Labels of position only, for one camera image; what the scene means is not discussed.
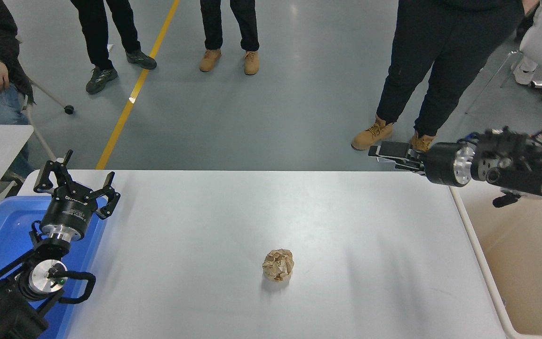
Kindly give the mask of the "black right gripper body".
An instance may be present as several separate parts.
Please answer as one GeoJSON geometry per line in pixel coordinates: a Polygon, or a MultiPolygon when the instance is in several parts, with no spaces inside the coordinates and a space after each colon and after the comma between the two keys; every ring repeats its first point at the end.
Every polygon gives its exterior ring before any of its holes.
{"type": "Polygon", "coordinates": [[[454,173],[456,153],[463,148],[459,143],[436,143],[423,153],[423,166],[426,178],[447,186],[462,187],[454,173]]]}

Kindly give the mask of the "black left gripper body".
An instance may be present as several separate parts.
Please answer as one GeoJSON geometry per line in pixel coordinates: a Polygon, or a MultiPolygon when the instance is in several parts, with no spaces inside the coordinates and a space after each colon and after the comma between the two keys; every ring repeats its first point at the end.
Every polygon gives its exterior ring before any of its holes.
{"type": "Polygon", "coordinates": [[[63,225],[77,233],[85,233],[93,213],[97,210],[97,202],[85,201],[84,197],[80,191],[77,191],[77,195],[71,195],[66,187],[56,188],[47,212],[41,220],[41,232],[49,233],[54,225],[63,225]]]}

